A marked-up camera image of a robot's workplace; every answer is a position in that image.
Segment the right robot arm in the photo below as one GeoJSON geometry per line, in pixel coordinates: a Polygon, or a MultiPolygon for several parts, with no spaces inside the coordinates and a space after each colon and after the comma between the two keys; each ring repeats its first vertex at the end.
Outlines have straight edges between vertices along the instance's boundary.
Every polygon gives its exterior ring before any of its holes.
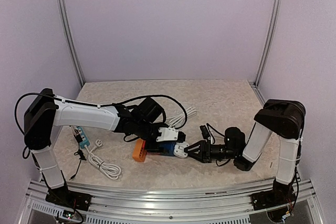
{"type": "Polygon", "coordinates": [[[276,134],[280,140],[278,169],[268,199],[279,205],[292,190],[300,162],[305,116],[306,109],[298,101],[269,99],[254,116],[249,136],[237,127],[229,127],[224,133],[224,143],[212,144],[208,140],[210,132],[202,125],[203,140],[186,147],[184,152],[202,163],[230,160],[236,168],[247,172],[261,157],[271,135],[276,134]]]}

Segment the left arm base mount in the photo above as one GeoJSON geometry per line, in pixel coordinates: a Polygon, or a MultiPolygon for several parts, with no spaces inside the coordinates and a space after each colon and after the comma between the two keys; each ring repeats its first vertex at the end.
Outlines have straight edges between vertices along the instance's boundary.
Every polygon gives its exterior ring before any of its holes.
{"type": "Polygon", "coordinates": [[[92,196],[86,193],[71,191],[67,186],[49,189],[45,200],[55,205],[75,210],[88,211],[92,196]]]}

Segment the white plug adapter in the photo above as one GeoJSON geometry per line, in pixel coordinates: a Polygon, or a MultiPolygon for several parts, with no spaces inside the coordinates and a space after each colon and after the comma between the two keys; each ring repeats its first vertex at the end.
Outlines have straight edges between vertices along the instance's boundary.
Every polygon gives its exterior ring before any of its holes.
{"type": "Polygon", "coordinates": [[[184,149],[187,147],[189,147],[189,143],[187,142],[183,142],[183,143],[176,142],[174,146],[174,151],[173,151],[174,156],[177,156],[179,158],[186,158],[188,154],[184,152],[184,149]]]}

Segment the blue cube socket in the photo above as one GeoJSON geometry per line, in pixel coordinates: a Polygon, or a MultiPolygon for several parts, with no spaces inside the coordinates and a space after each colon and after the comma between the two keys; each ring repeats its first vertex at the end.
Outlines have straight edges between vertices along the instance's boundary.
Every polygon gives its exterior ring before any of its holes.
{"type": "Polygon", "coordinates": [[[174,156],[176,142],[160,142],[158,144],[158,153],[163,156],[174,156]]]}

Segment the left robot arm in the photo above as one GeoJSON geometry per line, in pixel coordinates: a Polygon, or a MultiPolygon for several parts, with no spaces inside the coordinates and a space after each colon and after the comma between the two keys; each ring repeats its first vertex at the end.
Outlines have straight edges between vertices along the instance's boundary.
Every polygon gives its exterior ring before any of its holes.
{"type": "Polygon", "coordinates": [[[155,101],[156,94],[119,103],[94,104],[69,100],[44,88],[40,93],[26,93],[18,101],[28,96],[35,99],[24,113],[24,125],[18,126],[25,143],[23,158],[33,157],[49,193],[64,206],[73,201],[74,195],[68,189],[51,146],[53,127],[84,126],[135,135],[136,140],[144,140],[145,146],[154,153],[165,152],[162,143],[178,148],[186,142],[180,127],[166,123],[165,110],[155,101]]]}

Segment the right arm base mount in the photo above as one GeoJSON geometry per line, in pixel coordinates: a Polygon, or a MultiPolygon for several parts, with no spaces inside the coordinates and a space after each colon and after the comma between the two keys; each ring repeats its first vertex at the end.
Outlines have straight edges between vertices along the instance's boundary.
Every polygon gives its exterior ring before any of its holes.
{"type": "Polygon", "coordinates": [[[291,192],[288,195],[284,195],[278,190],[267,190],[259,193],[254,193],[251,196],[251,201],[254,210],[261,210],[287,204],[289,201],[294,201],[295,193],[291,192]]]}

